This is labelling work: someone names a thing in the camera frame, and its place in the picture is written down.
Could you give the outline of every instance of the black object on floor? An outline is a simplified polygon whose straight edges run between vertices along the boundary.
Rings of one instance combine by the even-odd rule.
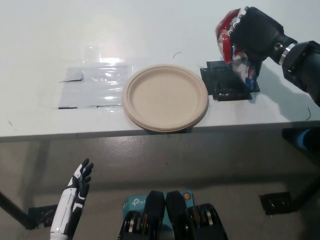
[[[261,195],[260,200],[266,215],[288,214],[298,211],[320,189],[320,176],[292,199],[290,192]]]
[[[320,167],[320,127],[283,129],[282,137]],[[318,190],[320,176],[295,198],[286,191],[261,195],[260,200],[266,215],[287,214],[298,211]]]
[[[51,227],[57,206],[32,207],[26,214],[0,192],[0,207],[28,230],[36,229],[40,224]]]

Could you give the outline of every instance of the black wire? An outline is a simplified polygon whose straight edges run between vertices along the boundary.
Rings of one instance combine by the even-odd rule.
[[[308,111],[309,111],[309,117],[306,119],[306,121],[307,121],[307,120],[309,120],[309,119],[311,118],[310,108],[308,108]]]
[[[175,55],[173,55],[173,59],[175,58],[175,56],[177,55],[177,54],[180,54],[181,52],[179,51],[179,52],[177,52]]]

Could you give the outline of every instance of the blue box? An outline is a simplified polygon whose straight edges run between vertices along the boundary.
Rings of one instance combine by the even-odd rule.
[[[185,203],[186,203],[186,207],[192,207],[195,205],[194,203],[194,196],[192,191],[180,191],[180,193],[182,194]],[[147,194],[146,195],[136,195],[136,196],[130,196],[128,197],[124,203],[123,203],[123,218],[126,216],[126,214],[129,211],[140,211],[142,212],[144,210],[145,207],[145,202],[146,202],[146,198],[147,198]],[[170,231],[172,232],[172,224],[169,220],[169,216],[168,216],[168,212],[167,212],[167,208],[164,211],[164,217],[163,217],[163,222],[162,222],[162,232],[167,232]]]

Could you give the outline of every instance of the gray floor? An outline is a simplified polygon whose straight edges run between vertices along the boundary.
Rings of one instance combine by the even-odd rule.
[[[115,240],[126,197],[183,189],[216,207],[230,240],[320,239],[319,197],[264,215],[259,195],[298,193],[318,172],[278,130],[1,143],[0,190],[24,209],[56,204],[86,157],[95,167],[74,240]],[[49,239],[49,229],[24,230],[0,209],[0,239]]]

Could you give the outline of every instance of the white robotic hand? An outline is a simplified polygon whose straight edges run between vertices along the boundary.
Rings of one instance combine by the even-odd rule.
[[[84,160],[63,191],[50,230],[50,240],[72,240],[89,191],[93,163]]]

